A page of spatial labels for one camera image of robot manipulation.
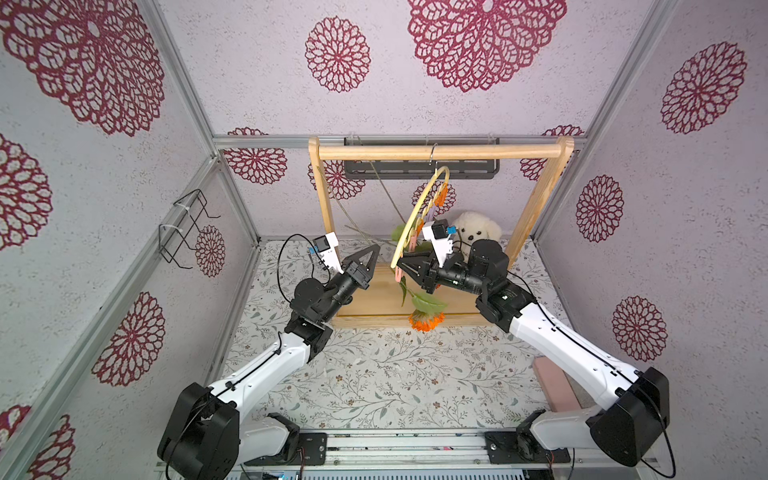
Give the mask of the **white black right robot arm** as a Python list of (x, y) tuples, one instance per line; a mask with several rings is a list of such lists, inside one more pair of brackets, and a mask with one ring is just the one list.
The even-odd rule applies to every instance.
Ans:
[(668, 378), (653, 367), (640, 371), (573, 331), (510, 279), (508, 263), (501, 245), (490, 239), (474, 243), (468, 256), (448, 249), (394, 258), (427, 293), (445, 286), (474, 294), (483, 318), (536, 348), (591, 396), (592, 408), (528, 418), (528, 435), (541, 448), (598, 449), (627, 467), (642, 463), (655, 442), (668, 437)]

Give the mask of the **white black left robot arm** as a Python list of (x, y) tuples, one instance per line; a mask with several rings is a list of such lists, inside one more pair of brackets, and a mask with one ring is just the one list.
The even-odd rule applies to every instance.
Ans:
[(330, 340), (331, 320), (366, 290), (380, 248), (369, 245), (338, 258), (330, 235), (311, 251), (330, 270), (327, 282), (309, 276), (294, 289), (291, 315), (277, 340), (248, 364), (208, 385), (188, 385), (179, 395), (157, 448), (167, 473), (184, 479), (224, 479), (236, 466), (265, 460), (303, 461), (300, 429), (281, 414), (250, 423), (247, 418), (276, 385), (309, 364)]

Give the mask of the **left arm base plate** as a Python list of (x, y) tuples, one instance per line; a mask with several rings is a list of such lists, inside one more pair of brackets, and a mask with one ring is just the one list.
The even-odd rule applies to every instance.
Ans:
[(256, 466), (322, 466), (328, 453), (328, 435), (298, 433), (291, 435), (283, 449), (273, 456), (261, 456), (246, 461), (248, 467)]

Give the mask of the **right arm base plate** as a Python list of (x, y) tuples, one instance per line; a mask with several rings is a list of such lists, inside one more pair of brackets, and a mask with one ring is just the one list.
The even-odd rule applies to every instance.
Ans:
[(516, 430), (487, 431), (484, 441), (491, 464), (544, 464), (560, 466), (571, 463), (567, 449), (546, 450), (531, 434)]

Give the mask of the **yellow clip hanger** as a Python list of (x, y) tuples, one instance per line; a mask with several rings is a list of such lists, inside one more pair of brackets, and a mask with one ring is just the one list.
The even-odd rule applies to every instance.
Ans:
[(413, 209), (411, 211), (411, 214), (408, 220), (404, 224), (405, 227), (404, 227), (403, 233), (400, 236), (400, 239), (398, 241), (398, 244), (393, 254), (393, 258), (390, 262), (390, 268), (392, 269), (394, 274), (395, 274), (395, 268), (397, 267), (396, 262), (404, 254), (403, 252), (404, 243), (409, 238), (415, 235), (415, 228), (419, 219), (422, 219), (425, 224), (427, 223), (427, 218), (433, 215), (433, 208), (436, 205), (435, 197), (437, 195), (437, 192), (443, 183), (447, 183), (450, 185), (449, 180), (450, 180), (450, 170), (448, 167), (443, 166), (435, 169), (432, 177), (424, 186), (420, 196), (417, 198), (417, 202), (413, 206)]

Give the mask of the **orange artificial flower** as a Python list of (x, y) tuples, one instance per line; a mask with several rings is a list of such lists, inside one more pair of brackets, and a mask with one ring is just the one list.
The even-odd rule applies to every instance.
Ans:
[[(434, 211), (441, 208), (435, 205)], [(403, 273), (400, 282), (390, 265), (376, 266), (375, 275), (368, 290), (355, 295), (351, 304), (343, 307), (340, 315), (354, 328), (369, 328), (375, 325), (396, 326), (401, 321), (410, 327), (426, 332), (444, 321), (447, 304), (432, 294), (424, 292), (414, 280)]]

